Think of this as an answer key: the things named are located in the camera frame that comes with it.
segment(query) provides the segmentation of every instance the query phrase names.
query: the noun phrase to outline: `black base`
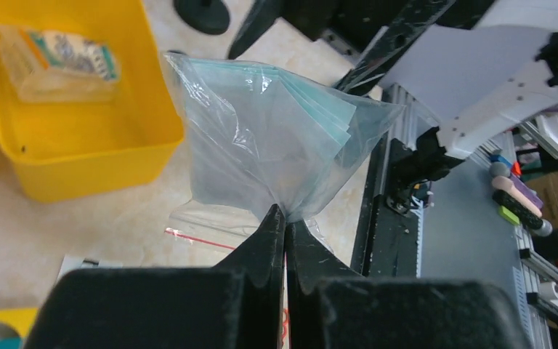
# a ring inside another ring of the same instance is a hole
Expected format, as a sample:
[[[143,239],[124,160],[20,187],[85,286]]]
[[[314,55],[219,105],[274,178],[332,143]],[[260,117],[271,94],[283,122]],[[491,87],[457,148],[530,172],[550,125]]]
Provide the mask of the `black base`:
[[[284,268],[293,349],[531,348],[502,290],[363,278],[302,220],[286,226],[278,205],[213,268],[68,273],[38,312],[25,348],[280,348]]]
[[[230,26],[230,13],[222,0],[174,0],[174,9],[191,28],[220,35]]]

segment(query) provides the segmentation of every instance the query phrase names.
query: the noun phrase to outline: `table surface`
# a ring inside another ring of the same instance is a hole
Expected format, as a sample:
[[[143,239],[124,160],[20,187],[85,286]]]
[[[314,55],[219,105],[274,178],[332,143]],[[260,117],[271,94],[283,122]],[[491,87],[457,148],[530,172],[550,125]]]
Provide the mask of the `table surface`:
[[[159,49],[193,57],[223,58],[251,0],[226,0],[232,22],[226,34],[207,36],[187,27],[171,0],[145,0]],[[322,41],[310,42],[279,20],[242,57],[270,63],[323,84],[352,66]],[[66,254],[125,266],[213,265],[224,253],[178,244],[163,232],[172,210],[187,202],[190,156],[181,145],[151,184],[56,204],[22,194],[0,153],[0,308],[35,307],[54,285]],[[349,263],[367,164],[316,219],[331,248]]]
[[[517,304],[514,226],[498,214],[489,183],[487,169],[470,159],[435,182],[435,205],[424,218],[422,277],[492,283]]]

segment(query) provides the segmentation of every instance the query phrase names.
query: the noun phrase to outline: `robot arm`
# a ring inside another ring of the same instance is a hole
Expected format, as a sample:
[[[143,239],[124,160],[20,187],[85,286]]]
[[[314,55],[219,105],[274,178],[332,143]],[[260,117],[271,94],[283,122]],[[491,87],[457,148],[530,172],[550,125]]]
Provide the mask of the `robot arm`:
[[[491,137],[558,107],[558,86],[548,86],[550,78],[544,61],[529,62],[488,96],[443,124],[437,139],[446,149],[445,155],[464,160]],[[558,115],[548,117],[558,119]]]
[[[537,59],[454,119],[418,137],[416,150],[389,169],[388,205],[408,206],[416,183],[445,177],[481,144],[524,121],[536,118],[544,137],[558,139],[558,112],[544,113],[558,108],[558,33]]]

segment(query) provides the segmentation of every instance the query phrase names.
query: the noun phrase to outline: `yellow container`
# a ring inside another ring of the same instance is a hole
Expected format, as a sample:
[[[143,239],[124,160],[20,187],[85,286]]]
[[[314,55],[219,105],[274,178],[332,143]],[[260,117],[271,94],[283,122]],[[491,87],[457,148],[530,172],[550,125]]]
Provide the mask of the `yellow container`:
[[[0,148],[24,192],[50,202],[150,182],[183,138],[140,0],[0,0],[0,24],[78,33],[121,64],[109,103],[27,104],[0,61]]]
[[[27,337],[35,317],[37,309],[21,308],[0,310],[0,324],[5,324],[18,333],[18,336]]]

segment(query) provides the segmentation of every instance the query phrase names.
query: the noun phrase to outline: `plastic bag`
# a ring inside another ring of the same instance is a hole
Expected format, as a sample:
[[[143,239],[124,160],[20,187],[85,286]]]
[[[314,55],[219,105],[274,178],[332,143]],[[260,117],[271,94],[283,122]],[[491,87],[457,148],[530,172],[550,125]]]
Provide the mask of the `plastic bag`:
[[[0,58],[27,103],[112,100],[121,69],[106,44],[74,33],[0,25]]]
[[[315,216],[403,112],[271,65],[162,56],[192,153],[193,198],[169,223],[181,236],[244,240],[275,203],[289,222]]]

